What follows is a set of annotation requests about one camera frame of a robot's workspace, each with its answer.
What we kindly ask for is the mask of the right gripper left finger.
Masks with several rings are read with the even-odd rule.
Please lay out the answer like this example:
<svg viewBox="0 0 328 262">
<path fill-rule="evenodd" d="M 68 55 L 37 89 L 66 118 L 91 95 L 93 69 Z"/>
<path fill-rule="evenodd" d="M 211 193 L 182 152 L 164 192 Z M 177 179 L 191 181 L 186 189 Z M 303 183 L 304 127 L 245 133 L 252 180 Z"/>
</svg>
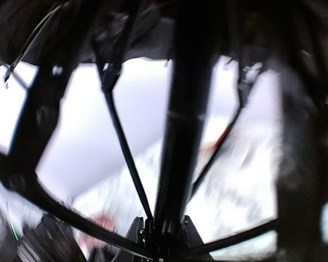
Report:
<svg viewBox="0 0 328 262">
<path fill-rule="evenodd" d="M 125 250 L 132 254 L 144 254 L 144 242 L 141 235 L 141 231 L 144 229 L 144 219 L 142 217 L 136 217 L 126 235 L 128 244 Z"/>
</svg>

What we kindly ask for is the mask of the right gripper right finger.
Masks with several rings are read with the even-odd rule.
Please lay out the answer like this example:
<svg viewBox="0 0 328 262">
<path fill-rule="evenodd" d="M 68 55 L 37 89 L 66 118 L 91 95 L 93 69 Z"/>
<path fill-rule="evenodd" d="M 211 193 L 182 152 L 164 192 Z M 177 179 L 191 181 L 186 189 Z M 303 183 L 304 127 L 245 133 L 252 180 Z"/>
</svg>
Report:
<svg viewBox="0 0 328 262">
<path fill-rule="evenodd" d="M 187 247 L 197 247 L 204 244 L 196 227 L 188 215 L 184 216 L 181 227 L 183 232 L 183 240 Z"/>
</svg>

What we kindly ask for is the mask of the beige folding umbrella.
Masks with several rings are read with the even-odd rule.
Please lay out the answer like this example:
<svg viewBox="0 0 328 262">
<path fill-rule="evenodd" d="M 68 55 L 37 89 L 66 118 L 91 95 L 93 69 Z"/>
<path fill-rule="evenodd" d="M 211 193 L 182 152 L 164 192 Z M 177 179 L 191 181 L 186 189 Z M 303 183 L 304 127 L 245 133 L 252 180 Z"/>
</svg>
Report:
<svg viewBox="0 0 328 262">
<path fill-rule="evenodd" d="M 238 107 L 232 129 L 255 84 L 244 67 L 277 62 L 281 74 L 283 137 L 276 180 L 277 217 L 235 235 L 187 247 L 184 210 L 217 160 L 213 151 L 194 178 L 218 57 L 238 65 Z M 173 76 L 166 110 L 155 209 L 149 202 L 116 112 L 113 90 L 132 58 L 170 59 Z M 0 184 L 45 211 L 25 229 L 9 261 L 84 261 L 76 228 L 116 248 L 94 249 L 91 261 L 212 261 L 211 252 L 277 233 L 267 261 L 328 261 L 320 216 L 328 202 L 328 1 L 0 1 L 0 66 L 7 74 L 27 62 L 38 67 L 27 89 L 13 142 L 0 152 Z M 139 200 L 147 215 L 140 232 L 144 254 L 128 240 L 56 201 L 36 167 L 55 131 L 73 70 L 94 63 Z"/>
</svg>

